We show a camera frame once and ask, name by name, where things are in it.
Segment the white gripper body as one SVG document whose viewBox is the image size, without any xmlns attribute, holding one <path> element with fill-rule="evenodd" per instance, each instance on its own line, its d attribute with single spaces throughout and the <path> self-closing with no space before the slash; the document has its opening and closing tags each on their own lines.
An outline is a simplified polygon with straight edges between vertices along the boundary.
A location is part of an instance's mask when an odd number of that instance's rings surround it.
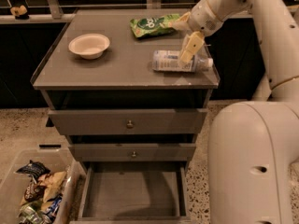
<svg viewBox="0 0 299 224">
<path fill-rule="evenodd" d="M 200 31 L 204 36 L 213 35 L 223 26 L 207 0 L 200 0 L 192 8 L 187 23 L 193 32 Z"/>
</svg>

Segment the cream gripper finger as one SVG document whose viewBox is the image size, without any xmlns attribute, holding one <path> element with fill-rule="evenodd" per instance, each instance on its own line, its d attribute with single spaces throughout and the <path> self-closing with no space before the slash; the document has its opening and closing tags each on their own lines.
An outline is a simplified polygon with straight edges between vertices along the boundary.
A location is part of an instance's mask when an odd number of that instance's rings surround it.
<svg viewBox="0 0 299 224">
<path fill-rule="evenodd" d="M 181 17 L 179 17 L 177 20 L 172 21 L 170 23 L 170 27 L 177 31 L 189 30 L 190 26 L 188 24 L 188 20 L 189 20 L 190 15 L 191 15 L 190 12 L 186 12 Z"/>
<path fill-rule="evenodd" d="M 190 35 L 186 35 L 178 56 L 179 61 L 181 63 L 188 63 L 197 51 L 203 47 L 204 43 L 205 37 L 201 32 L 193 32 Z"/>
</svg>

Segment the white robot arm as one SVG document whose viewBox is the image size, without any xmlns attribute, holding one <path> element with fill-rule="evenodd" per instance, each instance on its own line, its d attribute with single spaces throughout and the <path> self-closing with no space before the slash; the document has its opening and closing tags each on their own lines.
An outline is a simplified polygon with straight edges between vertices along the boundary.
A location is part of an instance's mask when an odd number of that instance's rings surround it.
<svg viewBox="0 0 299 224">
<path fill-rule="evenodd" d="M 265 73 L 251 101 L 215 117 L 208 140 L 211 224 L 293 224 L 288 169 L 299 157 L 299 25 L 282 0 L 201 0 L 175 26 L 178 63 L 249 9 Z"/>
</svg>

